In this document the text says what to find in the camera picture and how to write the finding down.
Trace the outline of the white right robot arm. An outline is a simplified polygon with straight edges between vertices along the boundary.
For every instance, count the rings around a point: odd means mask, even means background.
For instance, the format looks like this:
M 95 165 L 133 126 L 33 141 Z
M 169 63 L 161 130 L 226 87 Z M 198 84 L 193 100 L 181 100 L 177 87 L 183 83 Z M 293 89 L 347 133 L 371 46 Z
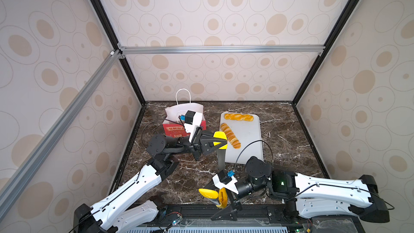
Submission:
M 312 219 L 318 216 L 350 215 L 370 223 L 388 223 L 389 209 L 380 198 L 373 176 L 356 180 L 332 180 L 273 169 L 255 156 L 245 164 L 246 177 L 237 180 L 233 171 L 224 170 L 199 189 L 219 212 L 213 221 L 237 220 L 241 200 L 261 190 L 268 198 L 282 202 L 283 215 L 290 219 Z

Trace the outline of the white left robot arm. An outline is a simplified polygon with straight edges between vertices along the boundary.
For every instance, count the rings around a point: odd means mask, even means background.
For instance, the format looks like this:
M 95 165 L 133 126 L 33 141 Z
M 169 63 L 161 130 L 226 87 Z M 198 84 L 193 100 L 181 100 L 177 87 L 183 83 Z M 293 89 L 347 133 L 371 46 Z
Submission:
M 170 176 L 179 165 L 176 155 L 190 153 L 198 161 L 227 145 L 224 132 L 208 132 L 196 128 L 187 137 L 173 138 L 163 134 L 152 136 L 147 147 L 151 156 L 129 181 L 101 201 L 80 205 L 74 212 L 73 233 L 126 233 L 162 216 L 164 205 L 159 197 L 143 204 L 133 203 Z

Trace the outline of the long striped bread roll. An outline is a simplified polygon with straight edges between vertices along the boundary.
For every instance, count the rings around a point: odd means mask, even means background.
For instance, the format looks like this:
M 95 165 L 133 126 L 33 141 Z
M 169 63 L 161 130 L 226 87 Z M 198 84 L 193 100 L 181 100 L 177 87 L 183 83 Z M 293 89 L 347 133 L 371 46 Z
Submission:
M 237 137 L 235 136 L 234 132 L 232 131 L 232 129 L 229 127 L 228 124 L 226 123 L 221 124 L 221 130 L 225 133 L 227 137 L 227 141 L 232 145 L 233 148 L 235 149 L 241 148 L 240 141 L 237 139 Z

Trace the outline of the red paper gift bag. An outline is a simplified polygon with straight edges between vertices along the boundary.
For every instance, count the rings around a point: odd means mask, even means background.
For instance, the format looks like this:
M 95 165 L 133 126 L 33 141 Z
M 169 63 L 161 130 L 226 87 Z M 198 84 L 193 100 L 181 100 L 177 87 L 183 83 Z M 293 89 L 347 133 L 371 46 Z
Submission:
M 165 109 L 167 117 L 163 122 L 165 135 L 173 138 L 186 137 L 195 132 L 196 127 L 207 129 L 207 123 L 203 114 L 204 106 L 196 102 L 179 104 L 178 93 L 186 91 L 191 97 L 189 90 L 180 88 L 176 93 L 176 105 Z

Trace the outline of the long twisted bread top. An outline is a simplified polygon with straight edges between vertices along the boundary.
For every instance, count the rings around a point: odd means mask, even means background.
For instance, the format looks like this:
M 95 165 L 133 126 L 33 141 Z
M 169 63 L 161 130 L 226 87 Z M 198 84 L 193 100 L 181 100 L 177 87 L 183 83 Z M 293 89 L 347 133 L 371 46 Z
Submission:
M 254 117 L 249 114 L 239 114 L 239 113 L 225 113 L 225 120 L 236 120 L 236 121 L 249 121 L 252 122 Z

